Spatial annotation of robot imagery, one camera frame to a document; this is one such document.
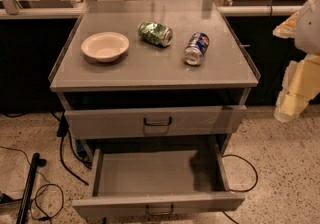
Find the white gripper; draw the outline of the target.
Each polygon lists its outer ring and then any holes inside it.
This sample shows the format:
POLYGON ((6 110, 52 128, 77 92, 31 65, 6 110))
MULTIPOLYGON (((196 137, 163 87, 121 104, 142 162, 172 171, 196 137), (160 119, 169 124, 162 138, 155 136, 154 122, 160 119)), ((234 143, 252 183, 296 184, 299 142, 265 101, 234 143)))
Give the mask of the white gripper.
MULTIPOLYGON (((273 30, 273 35, 294 38, 299 13, 295 12, 273 30)), ((281 122, 297 118, 320 93, 320 56, 307 54, 300 62, 291 61, 282 81, 274 117, 281 122)))

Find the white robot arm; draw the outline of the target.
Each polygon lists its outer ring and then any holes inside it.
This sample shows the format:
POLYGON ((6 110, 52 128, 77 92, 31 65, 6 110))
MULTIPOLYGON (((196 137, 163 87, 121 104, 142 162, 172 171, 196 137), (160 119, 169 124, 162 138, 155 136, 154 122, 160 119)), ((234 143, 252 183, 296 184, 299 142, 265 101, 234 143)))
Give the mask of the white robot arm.
POLYGON ((295 47, 306 53, 303 60, 287 66, 276 101, 274 117, 289 122, 320 94, 320 0, 307 0, 273 30, 273 35, 293 38, 295 47))

